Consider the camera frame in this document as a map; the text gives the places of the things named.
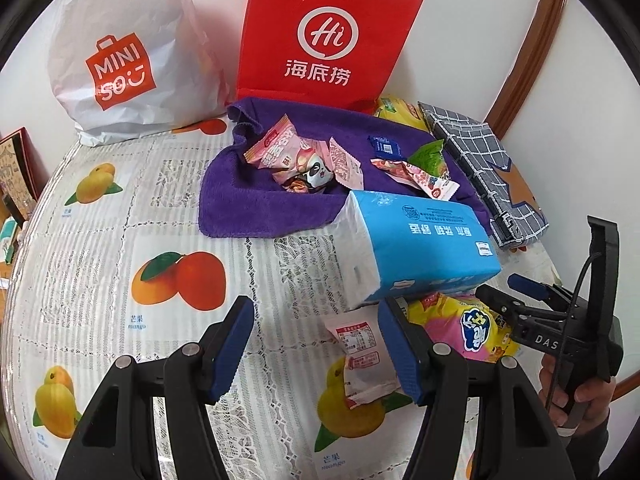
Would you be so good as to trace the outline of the person's right hand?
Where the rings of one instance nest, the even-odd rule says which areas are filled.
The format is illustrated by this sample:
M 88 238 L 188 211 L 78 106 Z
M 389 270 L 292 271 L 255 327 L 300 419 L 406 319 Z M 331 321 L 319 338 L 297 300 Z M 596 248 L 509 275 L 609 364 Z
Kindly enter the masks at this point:
M 545 354 L 541 360 L 541 370 L 539 372 L 539 380 L 541 389 L 538 393 L 542 404 L 546 404 L 550 391 L 553 372 L 555 368 L 555 358 Z M 581 436 L 587 432 L 600 426 L 602 422 L 608 419 L 610 412 L 610 403 L 616 387 L 616 378 L 612 377 L 609 382 L 604 382 L 600 378 L 589 379 L 579 386 L 574 393 L 576 404 L 585 404 L 586 410 L 580 424 L 577 426 L 575 436 Z M 560 387 L 555 387 L 551 404 L 548 407 L 548 414 L 552 420 L 552 424 L 557 427 L 566 425 L 568 415 L 563 411 L 564 406 L 568 402 L 567 393 Z

